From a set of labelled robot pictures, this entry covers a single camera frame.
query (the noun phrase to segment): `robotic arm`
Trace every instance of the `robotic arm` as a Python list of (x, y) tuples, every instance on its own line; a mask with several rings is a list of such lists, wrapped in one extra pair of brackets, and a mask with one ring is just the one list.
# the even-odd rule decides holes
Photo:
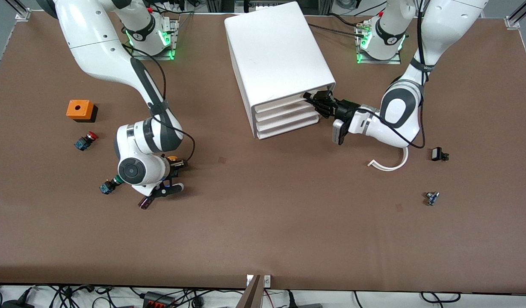
[(132, 86), (141, 94), (151, 115), (118, 129), (115, 138), (118, 177), (102, 185), (101, 191), (108, 194), (121, 183), (131, 184), (146, 196), (140, 202), (140, 207), (146, 208), (155, 195), (183, 190), (181, 183), (166, 187), (162, 181), (177, 177), (177, 170), (186, 166), (186, 160), (178, 162), (154, 155), (179, 146), (183, 140), (181, 125), (145, 66), (123, 49), (106, 12), (116, 12), (130, 37), (135, 40), (136, 47), (150, 55), (158, 54), (167, 46), (162, 39), (166, 18), (150, 14), (142, 0), (54, 2), (54, 11), (64, 37), (80, 68), (95, 78)]
[[(419, 2), (424, 2), (415, 1), (418, 0), (388, 0), (382, 17), (365, 22), (371, 29), (365, 47), (369, 55), (385, 60), (396, 54)], [(420, 130), (417, 114), (423, 100), (425, 75), (433, 70), (449, 46), (468, 31), (486, 4), (487, 0), (430, 0), (420, 33), (424, 61), (417, 49), (406, 72), (385, 91), (380, 109), (339, 101), (331, 92), (306, 93), (305, 98), (316, 111), (324, 117), (335, 117), (333, 141), (341, 145), (349, 132), (372, 136), (398, 148), (410, 145)]]

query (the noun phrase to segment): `brown table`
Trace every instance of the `brown table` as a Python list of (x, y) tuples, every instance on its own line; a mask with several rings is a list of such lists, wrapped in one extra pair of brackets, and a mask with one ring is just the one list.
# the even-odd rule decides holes
[[(360, 135), (331, 142), (331, 121), (267, 140), (251, 135), (223, 20), (195, 15), (163, 63), (171, 108), (197, 142), (186, 189), (155, 201), (123, 185), (112, 139), (148, 117), (139, 94), (84, 74), (58, 22), (34, 12), (0, 65), (0, 282), (526, 293), (526, 54), (502, 20), (478, 20), (426, 86), (427, 150)], [(312, 23), (348, 30), (333, 18)], [(414, 27), (410, 33), (416, 33)], [(402, 65), (356, 64), (350, 37), (314, 30), (335, 96), (379, 106)], [(154, 64), (148, 69), (160, 84)], [(65, 116), (70, 99), (96, 123)], [(89, 150), (73, 142), (100, 134)], [(432, 162), (442, 146), (449, 162)], [(176, 154), (187, 155), (190, 142)], [(434, 207), (424, 193), (439, 191)]]

